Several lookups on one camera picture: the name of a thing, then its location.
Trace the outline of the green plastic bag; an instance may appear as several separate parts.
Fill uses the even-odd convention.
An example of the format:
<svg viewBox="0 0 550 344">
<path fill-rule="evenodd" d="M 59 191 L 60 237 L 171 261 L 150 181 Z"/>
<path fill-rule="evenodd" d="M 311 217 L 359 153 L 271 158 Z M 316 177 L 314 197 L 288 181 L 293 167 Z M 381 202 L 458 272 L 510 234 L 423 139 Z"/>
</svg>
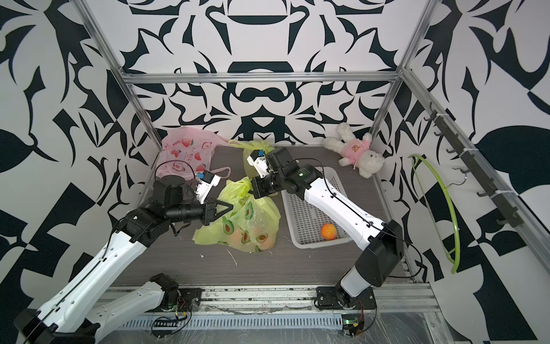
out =
<svg viewBox="0 0 550 344">
<path fill-rule="evenodd" d="M 237 141 L 230 140 L 229 146 L 243 150 L 243 166 L 245 174 L 250 179 L 259 176 L 254 165 L 255 160 L 262 154 L 265 156 L 274 150 L 274 147 L 266 140 Z"/>
<path fill-rule="evenodd" d="M 197 229 L 193 242 L 224 245 L 249 253 L 270 250 L 276 243 L 281 215 L 270 197 L 256 199 L 251 190 L 252 181 L 248 177 L 227 181 L 218 200 L 233 205 L 233 209 L 210 225 Z"/>
</svg>

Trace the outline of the white plastic basket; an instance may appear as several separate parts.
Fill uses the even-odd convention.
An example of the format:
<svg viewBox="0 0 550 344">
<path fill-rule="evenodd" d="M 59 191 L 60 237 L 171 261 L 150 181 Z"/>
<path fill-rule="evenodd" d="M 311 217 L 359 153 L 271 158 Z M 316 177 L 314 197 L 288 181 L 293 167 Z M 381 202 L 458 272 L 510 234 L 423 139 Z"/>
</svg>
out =
<svg viewBox="0 0 550 344">
<path fill-rule="evenodd" d="M 352 238 L 337 225 L 328 215 L 297 195 L 282 191 L 282 200 L 289 226 L 291 240 L 298 249 L 317 249 L 342 245 L 352 242 Z M 332 224 L 337 231 L 337 237 L 326 240 L 321 235 L 321 229 L 326 224 Z"/>
</svg>

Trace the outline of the orange peach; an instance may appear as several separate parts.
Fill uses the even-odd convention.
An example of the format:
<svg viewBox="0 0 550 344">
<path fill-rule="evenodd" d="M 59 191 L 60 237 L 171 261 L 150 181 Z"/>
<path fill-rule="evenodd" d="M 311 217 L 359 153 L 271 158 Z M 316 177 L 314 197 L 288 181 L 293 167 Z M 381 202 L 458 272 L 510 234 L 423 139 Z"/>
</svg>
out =
<svg viewBox="0 0 550 344">
<path fill-rule="evenodd" d="M 320 236 L 327 241 L 332 241 L 337 238 L 337 228 L 331 223 L 326 223 L 320 229 Z"/>
</svg>

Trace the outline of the pink plastic bag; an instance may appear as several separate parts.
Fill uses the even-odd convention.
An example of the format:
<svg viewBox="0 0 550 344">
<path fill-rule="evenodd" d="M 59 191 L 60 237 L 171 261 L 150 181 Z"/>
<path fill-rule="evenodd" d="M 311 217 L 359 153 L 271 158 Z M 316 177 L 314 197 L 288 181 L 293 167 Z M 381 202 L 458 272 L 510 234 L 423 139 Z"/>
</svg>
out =
<svg viewBox="0 0 550 344">
<path fill-rule="evenodd" d="M 210 170 L 215 149 L 229 146 L 229 140 L 210 130 L 185 126 L 169 130 L 161 144 L 156 177 L 180 176 L 191 181 L 197 173 Z"/>
</svg>

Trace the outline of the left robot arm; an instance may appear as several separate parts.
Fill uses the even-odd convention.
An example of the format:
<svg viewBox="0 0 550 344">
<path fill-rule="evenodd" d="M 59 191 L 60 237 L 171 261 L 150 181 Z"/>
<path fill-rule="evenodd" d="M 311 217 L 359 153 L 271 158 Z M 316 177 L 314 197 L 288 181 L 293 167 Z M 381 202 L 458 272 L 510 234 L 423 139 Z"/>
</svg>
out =
<svg viewBox="0 0 550 344">
<path fill-rule="evenodd" d="M 98 343 L 126 322 L 159 307 L 180 310 L 179 285 L 160 273 L 134 292 L 98 307 L 97 301 L 122 272 L 178 222 L 208 225 L 233 209 L 208 200 L 221 177 L 210 171 L 195 176 L 192 188 L 178 175 L 153 183 L 153 194 L 114 226 L 105 246 L 77 276 L 38 309 L 27 308 L 14 320 L 26 343 Z"/>
</svg>

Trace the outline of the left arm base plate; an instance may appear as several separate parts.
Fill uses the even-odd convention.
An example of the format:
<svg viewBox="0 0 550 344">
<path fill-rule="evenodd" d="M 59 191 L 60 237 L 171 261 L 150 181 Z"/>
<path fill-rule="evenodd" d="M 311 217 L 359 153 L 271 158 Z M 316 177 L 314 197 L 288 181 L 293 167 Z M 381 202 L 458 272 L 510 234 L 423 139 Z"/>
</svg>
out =
<svg viewBox="0 0 550 344">
<path fill-rule="evenodd" d="M 176 292 L 176 312 L 190 312 L 199 309 L 203 289 L 179 288 Z"/>
</svg>

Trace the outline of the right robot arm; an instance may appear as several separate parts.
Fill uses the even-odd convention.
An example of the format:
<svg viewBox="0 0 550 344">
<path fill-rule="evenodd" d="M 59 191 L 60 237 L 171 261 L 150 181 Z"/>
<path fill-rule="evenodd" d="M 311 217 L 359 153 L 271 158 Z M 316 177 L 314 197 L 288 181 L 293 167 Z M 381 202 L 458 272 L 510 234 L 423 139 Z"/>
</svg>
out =
<svg viewBox="0 0 550 344">
<path fill-rule="evenodd" d="M 286 148 L 267 153 L 254 150 L 246 158 L 258 176 L 252 180 L 255 199 L 280 191 L 294 194 L 315 206 L 354 241 L 362 254 L 336 286 L 337 294 L 348 301 L 371 287 L 380 287 L 404 255 L 405 240 L 396 222 L 371 215 L 329 184 L 323 166 L 301 165 Z"/>
</svg>

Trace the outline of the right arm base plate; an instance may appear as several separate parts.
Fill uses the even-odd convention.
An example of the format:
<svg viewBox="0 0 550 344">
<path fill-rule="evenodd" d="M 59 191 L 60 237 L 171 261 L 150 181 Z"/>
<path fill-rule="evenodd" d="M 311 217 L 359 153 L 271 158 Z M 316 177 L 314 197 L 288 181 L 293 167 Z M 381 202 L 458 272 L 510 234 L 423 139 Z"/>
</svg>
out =
<svg viewBox="0 0 550 344">
<path fill-rule="evenodd" d="M 371 287 L 358 296 L 349 296 L 341 287 L 317 287 L 314 306 L 320 310 L 374 310 L 377 308 Z"/>
</svg>

